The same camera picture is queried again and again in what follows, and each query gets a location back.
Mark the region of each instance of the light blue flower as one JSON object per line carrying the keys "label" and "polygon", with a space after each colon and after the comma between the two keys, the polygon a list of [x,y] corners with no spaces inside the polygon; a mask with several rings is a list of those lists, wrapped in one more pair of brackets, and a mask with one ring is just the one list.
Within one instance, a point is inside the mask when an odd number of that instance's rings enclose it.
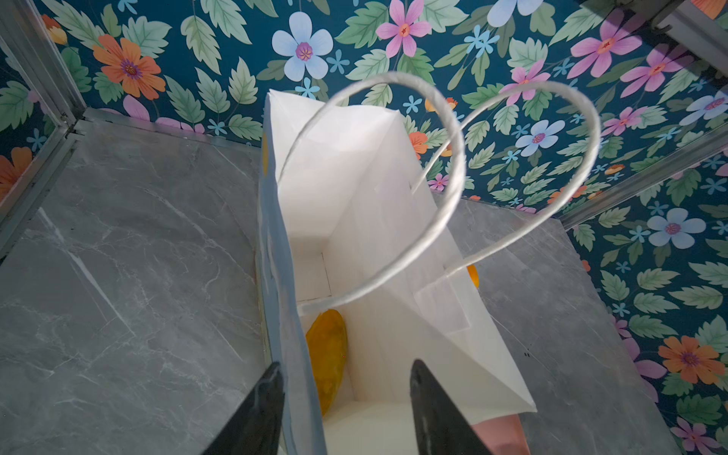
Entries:
{"label": "light blue flower", "polygon": [[625,302],[622,302],[619,305],[612,304],[612,306],[614,307],[612,312],[618,314],[620,317],[624,317],[625,314],[630,314],[630,310],[625,309],[625,307],[627,306]]}
{"label": "light blue flower", "polygon": [[624,262],[617,262],[617,270],[619,270],[622,273],[627,273],[627,271],[632,270],[632,267],[628,265],[627,261]]}
{"label": "light blue flower", "polygon": [[563,59],[563,63],[553,69],[554,77],[568,73],[567,70],[575,65],[575,63],[569,63],[569,60],[571,60],[570,57]]}
{"label": "light blue flower", "polygon": [[48,140],[48,138],[46,138],[45,136],[41,136],[40,134],[41,132],[38,130],[38,128],[33,128],[33,137],[25,138],[26,141],[33,144],[33,146],[31,147],[33,151],[40,149],[43,146],[43,142]]}
{"label": "light blue flower", "polygon": [[215,120],[210,119],[210,124],[207,126],[208,130],[215,130],[215,135],[219,136],[220,133],[227,134],[227,131],[223,130],[225,122],[215,123]]}
{"label": "light blue flower", "polygon": [[660,205],[660,201],[658,201],[658,200],[655,200],[653,205],[648,205],[647,206],[647,208],[651,209],[650,212],[649,212],[649,214],[652,215],[652,216],[655,216],[655,215],[660,215],[660,216],[665,215],[665,210],[667,210],[668,207],[670,207],[670,206],[667,205],[667,204]]}
{"label": "light blue flower", "polygon": [[725,161],[723,161],[718,155],[717,157],[709,158],[703,162],[703,169],[710,168],[712,170],[718,169],[718,166],[725,164]]}
{"label": "light blue flower", "polygon": [[341,59],[341,49],[337,49],[336,53],[334,54],[336,58],[333,57],[327,57],[326,61],[331,64],[331,69],[329,72],[335,73],[336,69],[339,69],[340,74],[344,74],[344,66],[349,65],[349,61],[347,59],[342,60]]}
{"label": "light blue flower", "polygon": [[672,139],[676,134],[681,132],[682,130],[679,130],[676,127],[670,128],[670,131],[664,132],[663,134],[657,136],[658,139],[665,139],[666,141],[669,141]]}
{"label": "light blue flower", "polygon": [[712,178],[708,177],[705,179],[705,182],[707,185],[702,185],[700,189],[707,189],[708,194],[712,196],[716,191],[720,191],[721,193],[726,191],[726,188],[723,185],[728,182],[728,178],[722,178],[716,182]]}
{"label": "light blue flower", "polygon": [[515,136],[516,139],[521,137],[524,134],[529,134],[529,128],[531,127],[530,123],[527,123],[526,126],[521,127],[520,125],[515,126],[515,131],[510,133],[511,136]]}
{"label": "light blue flower", "polygon": [[723,221],[716,221],[716,224],[718,226],[713,226],[713,229],[718,231],[718,235],[723,235],[728,232],[728,224],[725,224]]}
{"label": "light blue flower", "polygon": [[311,87],[311,79],[304,77],[304,86],[303,87],[296,87],[296,92],[301,93],[301,96],[307,96],[311,98],[312,100],[316,99],[316,95],[314,93],[321,90],[321,87],[315,85]]}
{"label": "light blue flower", "polygon": [[136,9],[132,6],[132,3],[136,3],[138,0],[119,0],[119,4],[116,6],[119,11],[124,12],[124,8],[128,8],[129,12],[133,15],[136,14]]}
{"label": "light blue flower", "polygon": [[505,161],[506,163],[510,163],[511,161],[518,161],[518,154],[519,154],[520,152],[521,152],[520,150],[516,150],[516,151],[515,151],[515,153],[514,153],[514,152],[513,152],[513,150],[509,150],[509,151],[508,151],[508,155],[507,155],[507,156],[505,156],[505,157],[503,157],[502,159],[503,159],[503,160],[504,160],[504,161]]}
{"label": "light blue flower", "polygon": [[632,240],[633,242],[635,240],[639,240],[640,243],[644,243],[645,236],[650,235],[651,232],[648,231],[647,229],[643,230],[642,226],[637,226],[634,229],[630,229],[630,234],[632,234],[632,238],[630,240]]}
{"label": "light blue flower", "polygon": [[418,104],[422,102],[422,98],[414,99],[414,96],[410,95],[409,103],[403,103],[402,107],[407,108],[407,114],[410,113],[410,111],[414,111],[415,114],[419,112],[419,108],[417,107]]}

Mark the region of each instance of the green leaf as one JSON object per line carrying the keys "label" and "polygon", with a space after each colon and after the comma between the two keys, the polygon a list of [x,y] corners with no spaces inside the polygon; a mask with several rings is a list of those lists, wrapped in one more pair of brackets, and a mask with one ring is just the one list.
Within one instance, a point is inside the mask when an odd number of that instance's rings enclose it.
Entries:
{"label": "green leaf", "polygon": [[674,329],[663,324],[662,320],[640,314],[635,314],[630,318],[629,328],[632,333],[642,338],[665,338],[666,335],[678,334]]}
{"label": "green leaf", "polygon": [[624,207],[624,208],[616,207],[616,208],[607,210],[607,211],[603,212],[601,215],[599,215],[599,224],[606,228],[618,226],[625,219],[627,219],[627,214],[630,212],[631,208],[632,207]]}
{"label": "green leaf", "polygon": [[108,34],[114,38],[122,34],[122,28],[119,27],[119,18],[116,17],[114,7],[111,6],[111,4],[108,4],[103,8],[101,22],[103,22],[103,26],[106,31],[108,31]]}
{"label": "green leaf", "polygon": [[442,57],[435,62],[435,68],[442,68],[447,65],[455,66],[462,62],[462,59],[464,59],[465,55],[467,55],[466,51],[469,46],[470,44],[463,43],[451,47],[450,52],[445,57]]}
{"label": "green leaf", "polygon": [[67,1],[60,4],[56,0],[43,0],[43,3],[53,11],[58,23],[72,36],[78,38],[81,44],[89,49],[94,46],[103,47],[98,41],[98,37],[104,34],[103,29],[94,25],[85,12],[76,11]]}
{"label": "green leaf", "polygon": [[681,178],[668,181],[667,195],[672,198],[673,204],[679,207],[685,197],[692,196],[698,182],[700,182],[700,173],[695,169],[688,169],[683,172]]}
{"label": "green leaf", "polygon": [[421,77],[430,84],[435,85],[435,81],[432,80],[432,74],[430,74],[434,68],[428,63],[429,61],[430,58],[424,54],[424,49],[418,47],[414,57],[409,57],[407,55],[400,57],[400,62],[397,64],[397,71],[413,74],[414,76]]}
{"label": "green leaf", "polygon": [[228,122],[228,128],[238,138],[259,141],[263,137],[263,124],[256,122],[252,117],[235,114]]}
{"label": "green leaf", "polygon": [[692,286],[669,293],[672,297],[680,299],[683,304],[698,309],[716,309],[723,303],[723,293],[709,286]]}
{"label": "green leaf", "polygon": [[663,395],[675,395],[681,397],[687,395],[692,391],[692,384],[688,381],[683,381],[680,377],[680,373],[670,373],[662,381],[662,394]]}
{"label": "green leaf", "polygon": [[285,66],[286,60],[271,60],[268,62],[268,68],[264,69],[260,73],[258,73],[258,80],[259,81],[269,81],[271,79],[275,79],[277,81],[283,79],[285,77],[285,72],[283,71],[283,67]]}
{"label": "green leaf", "polygon": [[556,33],[556,23],[551,18],[556,8],[548,3],[542,3],[541,6],[531,14],[531,23],[529,25],[531,31],[537,31],[542,35],[553,36]]}
{"label": "green leaf", "polygon": [[565,20],[564,26],[556,32],[549,45],[562,40],[570,40],[587,33],[602,21],[614,9],[612,0],[587,0],[581,4],[576,12],[571,13]]}
{"label": "green leaf", "polygon": [[664,313],[669,309],[679,309],[673,302],[665,300],[665,297],[656,296],[653,293],[639,293],[635,296],[634,306],[643,313]]}
{"label": "green leaf", "polygon": [[637,284],[642,289],[656,290],[672,283],[672,279],[678,275],[678,272],[670,270],[647,269],[637,274]]}
{"label": "green leaf", "polygon": [[167,80],[167,95],[169,95],[177,115],[193,125],[201,122],[205,118],[205,111],[200,108],[199,101],[194,99],[192,92],[182,88],[176,80],[169,76],[165,76],[165,79]]}
{"label": "green leaf", "polygon": [[424,0],[424,9],[419,19],[430,23],[432,31],[442,33],[445,27],[458,25],[467,19],[467,14],[455,7],[458,2],[460,0]]}
{"label": "green leaf", "polygon": [[691,424],[715,425],[721,418],[721,413],[718,410],[722,404],[721,398],[718,395],[705,398],[700,395],[693,395],[691,397],[680,398],[677,402],[676,410],[680,417]]}
{"label": "green leaf", "polygon": [[33,104],[28,101],[28,88],[17,81],[8,81],[0,89],[0,131],[12,126],[14,130],[25,123],[33,113]]}
{"label": "green leaf", "polygon": [[549,101],[553,98],[551,92],[536,91],[536,95],[523,104],[523,112],[537,122],[541,119],[544,109],[548,108]]}
{"label": "green leaf", "polygon": [[515,120],[518,118],[518,106],[515,104],[511,106],[503,106],[498,112],[496,112],[493,124],[496,127],[496,131],[500,131],[505,135],[510,134],[510,128],[515,124]]}
{"label": "green leaf", "polygon": [[77,47],[66,47],[61,51],[60,56],[66,64],[68,72],[71,73],[71,77],[74,78],[79,92],[86,93],[91,91],[91,78],[88,77],[89,68],[81,64],[79,49]]}
{"label": "green leaf", "polygon": [[213,27],[220,28],[223,35],[228,38],[232,35],[242,43],[251,44],[248,33],[243,28],[246,24],[245,19],[239,13],[240,7],[233,0],[199,0],[199,2],[202,11],[210,15]]}
{"label": "green leaf", "polygon": [[488,120],[481,120],[480,122],[470,125],[467,129],[467,133],[465,134],[465,143],[467,144],[468,149],[470,151],[474,151],[475,147],[480,145],[480,143],[483,142],[483,139],[486,138],[490,129],[491,124],[488,123]]}
{"label": "green leaf", "polygon": [[132,43],[139,44],[142,56],[148,55],[152,58],[159,57],[159,54],[165,51],[163,47],[166,47],[167,44],[169,44],[165,40],[165,37],[171,28],[171,25],[157,20],[147,22],[146,17],[144,16],[139,17],[136,22],[132,17],[130,17],[129,25],[122,26],[124,38],[128,39]]}
{"label": "green leaf", "polygon": [[377,84],[367,92],[366,98],[362,101],[362,104],[381,106],[384,108],[391,102],[392,88],[389,87],[389,84]]}
{"label": "green leaf", "polygon": [[690,87],[690,84],[697,81],[700,78],[700,75],[703,74],[703,71],[708,69],[709,66],[710,65],[705,60],[696,60],[686,68],[675,73],[668,83],[665,84],[665,88],[662,89],[662,92],[660,92],[662,96],[657,104],[664,103],[679,92]]}
{"label": "green leaf", "polygon": [[230,109],[227,92],[223,91],[220,83],[210,79],[203,70],[199,68],[195,69],[199,78],[197,88],[199,88],[199,95],[202,97],[202,102],[205,103],[205,106],[217,114],[221,114]]}
{"label": "green leaf", "polygon": [[98,94],[105,104],[109,104],[111,101],[118,101],[124,94],[122,85],[118,82],[108,80],[108,76],[104,73],[96,73],[96,77],[93,80],[96,82],[93,87],[98,90]]}
{"label": "green leaf", "polygon": [[353,44],[355,49],[371,47],[379,39],[376,29],[389,20],[387,7],[378,1],[368,1],[364,8],[357,9],[354,14],[346,20],[348,27],[336,37],[336,41]]}
{"label": "green leaf", "polygon": [[182,36],[187,38],[187,49],[192,49],[198,61],[205,62],[211,70],[220,74],[218,60],[222,57],[213,29],[201,18],[190,16],[182,22],[181,30]]}
{"label": "green leaf", "polygon": [[601,271],[601,285],[607,296],[616,301],[622,301],[630,295],[630,288],[617,275],[613,275],[606,270]]}
{"label": "green leaf", "polygon": [[582,158],[582,157],[571,157],[571,158],[567,159],[565,162],[554,167],[554,169],[551,172],[549,172],[547,175],[561,175],[561,174],[567,173],[568,171],[579,167],[582,164],[583,159],[584,158]]}
{"label": "green leaf", "polygon": [[591,251],[594,246],[594,240],[596,239],[596,237],[594,237],[594,229],[592,229],[592,227],[588,224],[580,224],[577,228],[578,229],[572,229],[571,231],[574,235],[574,240],[576,240],[582,247]]}
{"label": "green leaf", "polygon": [[541,40],[534,41],[533,38],[528,38],[526,42],[511,39],[508,52],[510,53],[510,59],[506,62],[508,66],[528,71],[537,61],[546,60],[548,46]]}

